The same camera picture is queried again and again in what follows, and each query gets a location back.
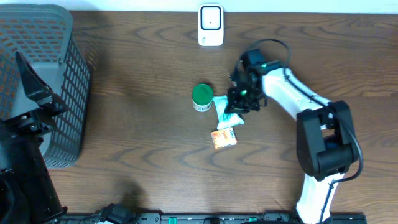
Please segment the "mint green wipes pack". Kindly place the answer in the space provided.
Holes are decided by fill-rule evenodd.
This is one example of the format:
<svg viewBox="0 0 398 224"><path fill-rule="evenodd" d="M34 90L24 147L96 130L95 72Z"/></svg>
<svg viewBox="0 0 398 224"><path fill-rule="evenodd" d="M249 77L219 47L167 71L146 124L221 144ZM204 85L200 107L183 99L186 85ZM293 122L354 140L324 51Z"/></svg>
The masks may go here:
<svg viewBox="0 0 398 224"><path fill-rule="evenodd" d="M228 98L226 95L214 96L213 102L218 117L217 130L226 129L233 126L244 124L244 120L238 114L225 112L225 109L228 105Z"/></svg>

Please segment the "green lid jar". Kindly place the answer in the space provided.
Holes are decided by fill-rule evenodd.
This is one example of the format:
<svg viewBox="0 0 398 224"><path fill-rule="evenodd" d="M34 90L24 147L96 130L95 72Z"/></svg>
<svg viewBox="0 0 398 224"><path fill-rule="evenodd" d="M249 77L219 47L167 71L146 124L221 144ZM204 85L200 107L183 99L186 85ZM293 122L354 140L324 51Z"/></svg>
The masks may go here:
<svg viewBox="0 0 398 224"><path fill-rule="evenodd" d="M199 112L208 111L213 102L213 89L211 86L201 83L192 90L193 108Z"/></svg>

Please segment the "orange Kleenex tissue pack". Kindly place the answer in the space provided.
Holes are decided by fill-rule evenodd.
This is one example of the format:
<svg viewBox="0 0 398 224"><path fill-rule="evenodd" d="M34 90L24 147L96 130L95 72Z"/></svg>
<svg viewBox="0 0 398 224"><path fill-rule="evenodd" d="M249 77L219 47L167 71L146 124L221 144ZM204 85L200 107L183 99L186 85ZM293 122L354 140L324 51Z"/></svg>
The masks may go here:
<svg viewBox="0 0 398 224"><path fill-rule="evenodd" d="M211 137L215 149L234 146L238 142L233 127L213 131Z"/></svg>

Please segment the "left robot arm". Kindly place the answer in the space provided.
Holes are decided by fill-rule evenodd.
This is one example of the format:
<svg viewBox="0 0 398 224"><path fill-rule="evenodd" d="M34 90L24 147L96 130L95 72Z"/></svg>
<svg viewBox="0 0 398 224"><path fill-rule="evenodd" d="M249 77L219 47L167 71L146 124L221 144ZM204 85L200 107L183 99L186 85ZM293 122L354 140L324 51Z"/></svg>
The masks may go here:
<svg viewBox="0 0 398 224"><path fill-rule="evenodd" d="M69 107L16 52L26 97L38 107L1 122L1 223L51 223L67 213L40 152L43 135Z"/></svg>

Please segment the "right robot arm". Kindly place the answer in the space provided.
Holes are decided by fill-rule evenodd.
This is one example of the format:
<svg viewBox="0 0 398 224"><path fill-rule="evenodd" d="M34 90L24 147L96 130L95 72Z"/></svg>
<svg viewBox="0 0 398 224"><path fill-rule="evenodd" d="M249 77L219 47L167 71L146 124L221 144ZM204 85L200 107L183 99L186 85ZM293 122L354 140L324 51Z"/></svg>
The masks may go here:
<svg viewBox="0 0 398 224"><path fill-rule="evenodd" d="M225 113L259 111L260 100L276 101L296 122L296 152L305 173L295 211L301 223L328 223L336 187L356 179L364 158L344 101L330 101L300 82L286 64L246 50L230 76Z"/></svg>

